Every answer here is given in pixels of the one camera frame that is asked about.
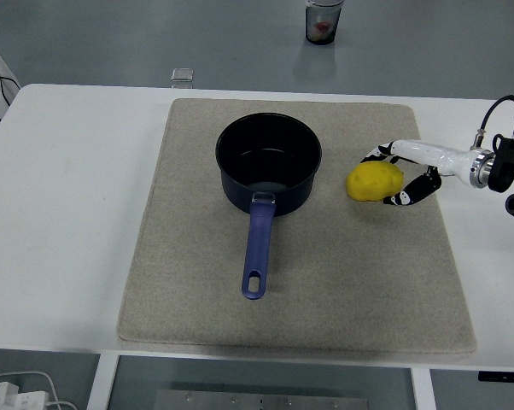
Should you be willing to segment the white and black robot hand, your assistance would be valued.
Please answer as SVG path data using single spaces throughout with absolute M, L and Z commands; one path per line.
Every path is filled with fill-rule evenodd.
M 488 177 L 483 174 L 488 151 L 482 148 L 459 151 L 420 140 L 396 140 L 377 146 L 363 161 L 409 161 L 427 167 L 403 190 L 386 196 L 385 204 L 409 206 L 422 201 L 441 187 L 443 176 L 455 176 L 474 188 L 483 188 Z

